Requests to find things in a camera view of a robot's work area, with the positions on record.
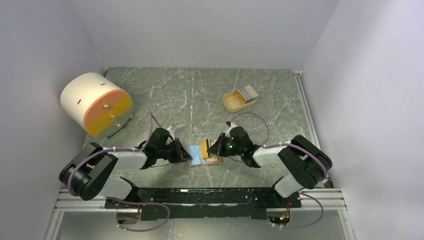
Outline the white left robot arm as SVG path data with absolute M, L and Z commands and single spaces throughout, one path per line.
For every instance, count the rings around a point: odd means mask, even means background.
M 137 187 L 125 178 L 112 177 L 113 171 L 144 170 L 157 160 L 179 164 L 192 160 L 192 156 L 170 131 L 158 127 L 133 148 L 107 148 L 89 143 L 61 170 L 58 179 L 70 194 L 84 201 L 97 196 L 112 197 L 124 207 L 132 208 L 139 200 Z

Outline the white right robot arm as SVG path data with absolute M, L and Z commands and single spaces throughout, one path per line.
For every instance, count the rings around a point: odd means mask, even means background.
M 241 126 L 221 133 L 207 152 L 224 158 L 239 156 L 250 168 L 284 165 L 288 174 L 271 187 L 273 191 L 269 199 L 275 207 L 282 207 L 288 202 L 289 196 L 299 190 L 314 189 L 327 178 L 333 166 L 332 160 L 302 135 L 296 135 L 288 142 L 261 146 L 253 143 Z

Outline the tan leather card holder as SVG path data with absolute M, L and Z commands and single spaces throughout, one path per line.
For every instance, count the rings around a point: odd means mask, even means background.
M 201 144 L 197 145 L 188 145 L 187 151 L 191 156 L 191 159 L 188 161 L 189 167 L 201 167 L 208 165 L 221 164 L 223 162 L 220 156 L 209 155 L 206 151 L 206 148 Z

